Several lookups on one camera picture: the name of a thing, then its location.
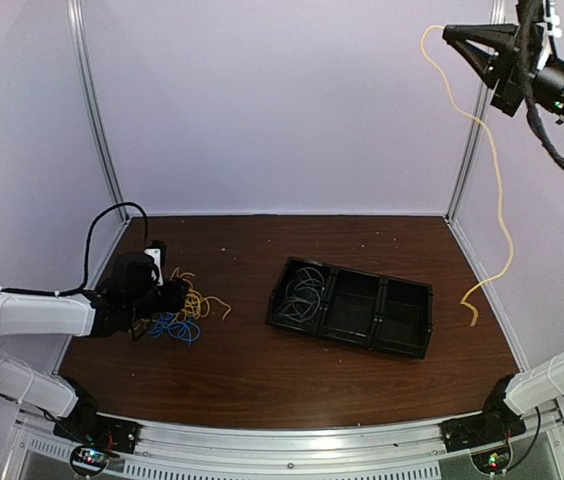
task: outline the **black storage box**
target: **black storage box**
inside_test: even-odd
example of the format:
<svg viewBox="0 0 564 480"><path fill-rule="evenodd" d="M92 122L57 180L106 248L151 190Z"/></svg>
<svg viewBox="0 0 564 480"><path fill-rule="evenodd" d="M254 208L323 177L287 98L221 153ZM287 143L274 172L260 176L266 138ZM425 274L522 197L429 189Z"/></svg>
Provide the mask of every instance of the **black storage box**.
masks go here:
<svg viewBox="0 0 564 480"><path fill-rule="evenodd" d="M430 285L289 258L271 294L266 323L424 358L432 307Z"/></svg>

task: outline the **blue wire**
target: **blue wire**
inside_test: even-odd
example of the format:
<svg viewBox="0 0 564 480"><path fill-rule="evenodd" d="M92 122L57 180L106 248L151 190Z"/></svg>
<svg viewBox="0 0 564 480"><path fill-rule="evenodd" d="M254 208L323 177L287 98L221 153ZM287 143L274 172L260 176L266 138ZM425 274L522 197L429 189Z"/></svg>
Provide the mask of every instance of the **blue wire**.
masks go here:
<svg viewBox="0 0 564 480"><path fill-rule="evenodd" d="M175 315L163 313L149 332L151 338L161 337L167 332L171 337L189 344L189 347L200 338L200 327L194 322L194 317L187 316L186 320L174 322Z"/></svg>

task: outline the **white wall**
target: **white wall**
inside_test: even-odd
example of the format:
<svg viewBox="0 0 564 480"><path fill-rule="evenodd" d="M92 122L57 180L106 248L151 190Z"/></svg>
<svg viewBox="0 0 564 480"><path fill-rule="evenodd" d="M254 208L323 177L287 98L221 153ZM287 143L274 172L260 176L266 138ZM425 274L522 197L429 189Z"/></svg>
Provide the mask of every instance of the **white wall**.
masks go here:
<svg viewBox="0 0 564 480"><path fill-rule="evenodd" d="M564 2L558 2L558 8L564 28ZM564 38L558 48L564 58ZM495 109L489 112L501 157L505 218L516 246L509 274L493 287L523 356L529 365L537 365L564 350L564 173L529 131L524 112L521 107L513 120ZM543 118L564 153L564 126L553 125L555 117L549 114ZM459 224L489 273L498 272L507 256L495 213L495 178L490 150L483 141Z"/></svg>
<svg viewBox="0 0 564 480"><path fill-rule="evenodd" d="M420 54L472 0L85 2L125 193L151 213L444 213L468 134ZM474 75L431 35L472 109Z"/></svg>
<svg viewBox="0 0 564 480"><path fill-rule="evenodd" d="M82 278L86 229L110 204L63 0L0 0L0 284L64 289ZM102 223L92 265L118 223ZM0 346L49 369L63 337ZM17 408L0 399L0 461Z"/></svg>

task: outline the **yellow cable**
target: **yellow cable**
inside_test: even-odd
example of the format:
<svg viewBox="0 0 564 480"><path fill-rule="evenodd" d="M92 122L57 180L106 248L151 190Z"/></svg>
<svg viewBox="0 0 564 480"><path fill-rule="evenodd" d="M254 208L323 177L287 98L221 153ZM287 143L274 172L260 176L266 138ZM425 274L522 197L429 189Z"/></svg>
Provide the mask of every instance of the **yellow cable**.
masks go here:
<svg viewBox="0 0 564 480"><path fill-rule="evenodd" d="M502 232L506 237L506 241L509 244L509 259L506 261L506 264L504 265L504 268L502 268L502 271L497 275L493 275L492 277L487 278L486 280L482 280L473 288L469 289L464 294L464 297L462 297L462 301L460 302L460 305L464 305L465 307L467 307L469 310L473 312L473 320L471 321L471 326L475 327L475 325L477 325L478 323L478 315L479 315L478 309L475 307L475 305L472 305L469 302L467 302L467 299L478 288L481 288L482 286L484 286L489 282L493 282L499 278L502 278L506 274L506 272L509 270L509 267L511 266L511 263L513 262L513 255L514 255L513 238L511 238L511 234L509 233L508 228L506 228L506 224L504 223L504 216L502 214L503 204L504 204L504 190L502 188L502 175L500 174L500 163L498 162L498 151L495 148L495 140L493 138L493 132L491 132L491 129L487 126L486 123L484 123L482 120L475 117L474 115L465 112L460 107L458 107L457 104L455 103L455 100L453 99L453 94L451 93L451 85L449 84L449 79L444 73L444 70L442 70L442 68L431 57L427 55L426 50L424 49L424 40L426 39L427 35L431 32L431 30L444 30L444 27L440 25L433 25L426 29L424 35L422 35L422 39L420 40L420 49L422 50L422 55L424 55L424 58L426 58L427 61L431 65L433 65L438 72L440 72L440 75L442 75L442 79L444 80L444 84L446 85L446 91L449 94L449 100L451 100L451 105L453 106L453 108L457 112L461 113L467 118L470 118L475 123L480 125L489 137L489 143L491 144L491 152L493 153L493 167L495 168L495 178L498 181L498 222L500 223L500 228L502 229Z"/></svg>
<svg viewBox="0 0 564 480"><path fill-rule="evenodd" d="M192 317L194 320L208 317L211 313L211 304L209 303L209 300L215 300L222 306L226 307L226 311L224 312L224 315L222 315L222 320L225 320L229 313L231 313L232 308L228 303L214 296L203 297L200 292L193 288L193 283L191 283L191 280L186 277L195 277L194 273L180 273L180 267L176 267L171 274L171 280L173 280L175 277L178 277L188 283L189 292L184 299L184 307L173 318L172 322L184 321L186 317Z"/></svg>

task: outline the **brown wooden surface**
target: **brown wooden surface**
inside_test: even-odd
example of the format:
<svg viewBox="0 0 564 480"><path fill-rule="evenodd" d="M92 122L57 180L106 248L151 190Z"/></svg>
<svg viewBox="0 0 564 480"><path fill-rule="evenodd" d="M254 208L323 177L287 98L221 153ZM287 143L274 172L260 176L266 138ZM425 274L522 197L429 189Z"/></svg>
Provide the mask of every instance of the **brown wooden surface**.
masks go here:
<svg viewBox="0 0 564 480"><path fill-rule="evenodd" d="M135 220L118 252L141 248ZM516 371L482 292L477 327L459 305L475 277L440 218L154 218L166 271L195 272L194 286L233 306L200 321L192 346L168 336L75 339L62 373L101 410L192 425L312 428L373 425L477 410L496 380ZM288 256L433 285L433 336L425 360L370 353L265 325L267 301Z"/></svg>

